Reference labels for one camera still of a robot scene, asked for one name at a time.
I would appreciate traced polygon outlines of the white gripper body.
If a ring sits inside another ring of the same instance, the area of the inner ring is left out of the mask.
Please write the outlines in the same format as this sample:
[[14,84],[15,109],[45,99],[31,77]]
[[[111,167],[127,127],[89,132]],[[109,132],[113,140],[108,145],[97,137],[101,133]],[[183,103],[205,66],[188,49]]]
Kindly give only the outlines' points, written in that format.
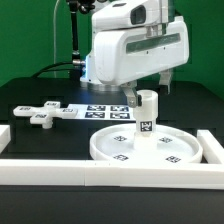
[[172,0],[115,0],[94,13],[96,76],[121,85],[188,61],[188,30]]

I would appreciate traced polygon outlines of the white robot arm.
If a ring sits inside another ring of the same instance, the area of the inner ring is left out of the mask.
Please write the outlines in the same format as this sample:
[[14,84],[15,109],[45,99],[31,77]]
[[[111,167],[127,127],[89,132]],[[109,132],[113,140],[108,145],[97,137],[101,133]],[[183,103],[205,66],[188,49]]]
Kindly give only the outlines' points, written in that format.
[[188,61],[188,30],[174,0],[97,0],[92,47],[81,82],[101,91],[121,89],[128,105],[141,104],[137,81],[158,73],[170,85],[173,69]]

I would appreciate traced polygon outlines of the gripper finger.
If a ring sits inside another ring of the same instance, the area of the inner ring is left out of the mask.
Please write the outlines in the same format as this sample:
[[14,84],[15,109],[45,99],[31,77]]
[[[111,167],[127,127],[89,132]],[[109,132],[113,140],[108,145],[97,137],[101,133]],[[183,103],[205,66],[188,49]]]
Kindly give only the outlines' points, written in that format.
[[121,85],[121,89],[127,97],[128,106],[135,108],[138,106],[138,94],[136,91],[137,82],[131,81]]
[[160,72],[159,86],[160,91],[164,94],[170,93],[170,84],[172,81],[173,70],[167,69]]

